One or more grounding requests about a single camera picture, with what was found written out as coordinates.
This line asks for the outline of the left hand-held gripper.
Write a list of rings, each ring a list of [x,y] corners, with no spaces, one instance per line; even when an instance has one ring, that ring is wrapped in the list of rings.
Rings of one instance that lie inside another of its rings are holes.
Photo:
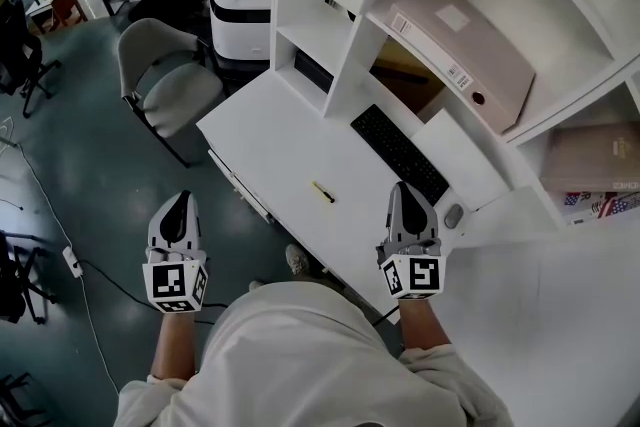
[[[183,190],[167,200],[149,222],[147,262],[142,265],[149,303],[162,313],[202,309],[208,273],[198,249],[200,227],[193,193]],[[172,244],[186,249],[163,249]]]

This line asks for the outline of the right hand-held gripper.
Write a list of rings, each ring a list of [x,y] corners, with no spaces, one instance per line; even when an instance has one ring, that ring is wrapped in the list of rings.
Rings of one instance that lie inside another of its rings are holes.
[[[391,190],[386,227],[389,240],[400,242],[416,236],[419,243],[392,248],[386,242],[376,248],[378,267],[390,295],[397,300],[421,300],[444,289],[446,257],[437,237],[434,207],[415,187],[398,182]]]

